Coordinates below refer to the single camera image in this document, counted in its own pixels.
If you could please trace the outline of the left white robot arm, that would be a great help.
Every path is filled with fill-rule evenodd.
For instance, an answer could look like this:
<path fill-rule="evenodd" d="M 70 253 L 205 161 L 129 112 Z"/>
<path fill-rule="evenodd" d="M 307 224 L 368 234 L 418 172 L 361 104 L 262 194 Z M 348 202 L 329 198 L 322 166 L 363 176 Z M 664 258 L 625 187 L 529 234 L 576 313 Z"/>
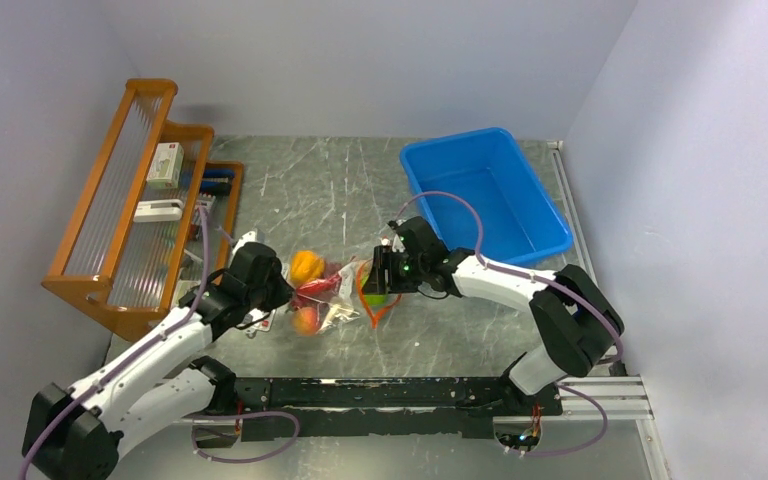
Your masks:
<path fill-rule="evenodd" d="M 33 398 L 18 473 L 49 479 L 105 479 L 134 447 L 189 414 L 221 416 L 239 405 L 236 375 L 198 351 L 289 302 L 293 290 L 273 249 L 240 239 L 231 264 L 198 288 L 123 354 L 68 388 Z"/>

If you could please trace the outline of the blue plastic bin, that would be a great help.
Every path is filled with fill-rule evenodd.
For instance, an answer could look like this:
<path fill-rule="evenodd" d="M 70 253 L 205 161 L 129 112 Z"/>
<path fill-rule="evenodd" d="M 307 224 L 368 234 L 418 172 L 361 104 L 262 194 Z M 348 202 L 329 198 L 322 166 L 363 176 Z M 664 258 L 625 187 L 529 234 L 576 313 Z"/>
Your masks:
<path fill-rule="evenodd" d="M 472 248 L 478 214 L 485 257 L 522 267 L 569 250 L 567 220 L 514 137 L 493 127 L 411 143 L 400 162 L 417 209 L 447 247 Z"/>

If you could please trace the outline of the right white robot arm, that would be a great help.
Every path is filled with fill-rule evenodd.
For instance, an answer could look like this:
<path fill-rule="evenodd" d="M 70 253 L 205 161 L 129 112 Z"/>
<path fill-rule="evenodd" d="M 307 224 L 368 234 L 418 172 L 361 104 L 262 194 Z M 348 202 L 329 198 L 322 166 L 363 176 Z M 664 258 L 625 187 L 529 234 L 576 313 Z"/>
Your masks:
<path fill-rule="evenodd" d="M 472 249 L 449 249 L 421 217 L 390 226 L 396 242 L 375 248 L 363 294 L 409 294 L 426 285 L 445 296 L 487 300 L 532 315 L 540 343 L 503 375 L 508 381 L 499 398 L 508 412 L 525 413 L 543 388 L 587 376 L 610 348 L 619 346 L 624 324 L 582 268 L 526 269 Z"/>

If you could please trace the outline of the red fake chili pepper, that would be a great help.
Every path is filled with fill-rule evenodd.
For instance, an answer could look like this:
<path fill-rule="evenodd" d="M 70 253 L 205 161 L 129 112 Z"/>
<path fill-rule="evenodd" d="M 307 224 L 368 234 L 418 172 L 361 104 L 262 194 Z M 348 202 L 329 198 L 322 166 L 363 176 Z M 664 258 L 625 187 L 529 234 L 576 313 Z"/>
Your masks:
<path fill-rule="evenodd" d="M 333 294 L 339 290 L 342 284 L 342 277 L 339 274 L 331 275 L 327 278 L 311 280 L 296 289 L 299 297 L 314 298 L 325 294 Z"/>

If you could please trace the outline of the clear zip top bag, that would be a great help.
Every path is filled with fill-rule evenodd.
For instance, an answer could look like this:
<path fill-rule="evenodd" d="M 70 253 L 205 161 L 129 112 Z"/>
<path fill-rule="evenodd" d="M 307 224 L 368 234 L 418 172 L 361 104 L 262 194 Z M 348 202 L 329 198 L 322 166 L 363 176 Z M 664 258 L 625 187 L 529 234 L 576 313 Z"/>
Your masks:
<path fill-rule="evenodd" d="M 291 313 L 291 324 L 293 313 L 302 307 L 317 307 L 321 322 L 321 334 L 329 329 L 339 327 L 345 323 L 359 320 L 363 317 L 370 321 L 373 328 L 377 327 L 383 317 L 389 313 L 401 300 L 399 295 L 388 296 L 386 305 L 379 308 L 370 307 L 364 300 L 365 295 L 362 292 L 364 283 L 369 278 L 371 262 L 369 260 L 350 259 L 346 263 L 328 262 L 323 275 L 320 278 L 327 278 L 334 274 L 342 277 L 342 284 L 339 290 L 333 294 L 325 294 L 314 298 L 299 297 L 296 289 L 289 281 L 289 267 L 286 272 L 286 279 L 294 288 L 294 295 L 290 300 L 287 310 Z"/>

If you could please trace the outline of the green fake fruit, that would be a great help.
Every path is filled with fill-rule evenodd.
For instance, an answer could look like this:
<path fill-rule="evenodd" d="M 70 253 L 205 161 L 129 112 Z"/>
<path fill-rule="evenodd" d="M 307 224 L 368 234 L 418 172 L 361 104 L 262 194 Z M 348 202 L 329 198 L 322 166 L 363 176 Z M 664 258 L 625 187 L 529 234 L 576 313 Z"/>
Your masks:
<path fill-rule="evenodd" d="M 365 294 L 363 298 L 370 307 L 374 308 L 379 308 L 383 305 L 386 305 L 388 301 L 388 296 L 386 294 Z"/>

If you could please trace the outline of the yellow fake bell pepper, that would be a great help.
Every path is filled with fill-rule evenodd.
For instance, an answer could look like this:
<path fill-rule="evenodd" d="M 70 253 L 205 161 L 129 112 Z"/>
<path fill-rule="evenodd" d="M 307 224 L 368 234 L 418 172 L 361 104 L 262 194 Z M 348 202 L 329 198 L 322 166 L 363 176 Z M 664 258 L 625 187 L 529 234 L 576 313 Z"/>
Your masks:
<path fill-rule="evenodd" d="M 294 287 L 319 279 L 326 267 L 325 259 L 310 250 L 297 251 L 291 259 L 289 281 Z"/>

